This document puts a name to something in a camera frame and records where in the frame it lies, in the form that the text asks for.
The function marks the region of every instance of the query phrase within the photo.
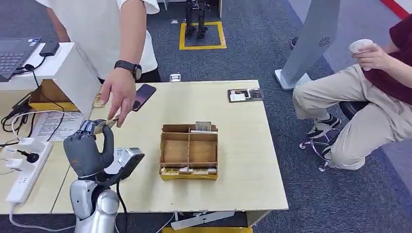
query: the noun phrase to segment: stool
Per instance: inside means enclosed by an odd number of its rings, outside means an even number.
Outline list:
[[[360,111],[362,108],[364,108],[366,105],[368,105],[369,102],[363,102],[363,101],[343,101],[339,103],[339,107],[341,108],[343,114],[351,120],[353,116]],[[337,129],[332,129],[332,132],[336,132],[337,134],[335,137],[337,137],[340,133],[339,130]],[[304,142],[299,143],[299,148],[304,150],[306,149],[307,145],[310,145],[313,149],[313,151],[319,156],[322,153],[321,151],[318,151],[315,146],[328,146],[329,142],[332,140],[327,134],[325,134],[324,138],[326,139],[326,142],[316,142],[313,139],[306,140]],[[324,172],[326,170],[326,167],[328,165],[329,161],[325,161],[325,163],[321,166],[318,166],[319,171]]]

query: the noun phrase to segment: white cable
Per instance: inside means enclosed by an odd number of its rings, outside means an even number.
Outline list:
[[[10,143],[10,142],[12,142],[12,141],[14,141],[14,140],[15,140],[15,139],[8,140],[8,141],[7,141],[7,142],[5,142],[4,144],[8,144],[8,143]],[[14,170],[10,170],[10,171],[5,172],[5,173],[0,173],[0,176],[10,174],[10,173],[12,173],[13,171],[14,171]]]
[[[72,115],[70,115],[69,113],[62,112],[62,111],[57,111],[57,110],[47,110],[47,111],[23,113],[23,114],[20,114],[20,115],[16,116],[15,118],[13,118],[13,121],[12,121],[12,123],[11,123],[11,124],[12,124],[12,131],[13,131],[14,135],[16,136],[16,138],[20,140],[20,137],[17,135],[16,131],[14,130],[13,125],[14,125],[14,123],[16,122],[16,120],[17,120],[19,117],[22,117],[22,116],[28,115],[28,114],[34,114],[34,113],[49,113],[49,112],[63,113],[63,114],[65,114],[65,115],[69,115],[71,118],[75,119],[75,117],[72,116]]]
[[[160,228],[156,233],[159,233],[159,232],[161,232],[162,230],[163,230],[163,228],[165,228],[166,227],[166,225],[173,219],[173,217],[174,217],[174,213],[172,214],[172,217],[169,219],[169,221],[167,221],[166,223],[165,223],[165,225],[163,225],[163,227],[162,228]]]
[[[10,210],[10,214],[9,214],[9,220],[11,222],[11,224],[15,225],[16,227],[22,227],[22,228],[35,228],[35,229],[41,229],[44,231],[48,231],[48,232],[61,232],[67,229],[71,229],[76,227],[76,225],[71,226],[71,227],[65,227],[65,228],[61,228],[61,229],[49,229],[49,228],[45,228],[45,227],[40,227],[40,226],[31,226],[31,225],[23,225],[23,224],[18,224],[16,222],[14,222],[13,220],[13,211],[14,211],[14,205],[12,206],[12,209]]]

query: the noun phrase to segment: black sneaker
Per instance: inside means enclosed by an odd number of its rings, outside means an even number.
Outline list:
[[[327,155],[327,154],[330,152],[330,150],[332,149],[333,144],[335,144],[336,139],[338,138],[338,136],[339,136],[339,135],[334,136],[334,137],[328,142],[329,146],[327,146],[325,149],[323,149],[322,153],[320,154],[320,156],[321,156],[321,158],[322,158],[323,160],[325,160],[325,161],[330,161],[330,159],[327,159],[327,158],[325,157],[325,155]]]
[[[328,120],[315,120],[313,128],[308,132],[308,138],[320,138],[323,137],[330,130],[338,127],[342,121],[334,117],[332,114],[329,114]]]

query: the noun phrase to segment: dark red shirt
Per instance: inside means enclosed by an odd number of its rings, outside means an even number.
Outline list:
[[[412,14],[393,26],[389,34],[393,43],[399,48],[398,52],[389,55],[412,66]],[[412,89],[401,84],[385,71],[372,69],[363,73],[367,80],[388,96],[412,105]]]

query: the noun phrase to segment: black pants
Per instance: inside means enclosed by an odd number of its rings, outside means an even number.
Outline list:
[[[104,79],[100,79],[100,78],[98,79],[101,84],[104,83]],[[160,82],[161,82],[161,78],[160,78],[158,68],[142,74],[140,79],[136,81],[136,83],[160,83]]]

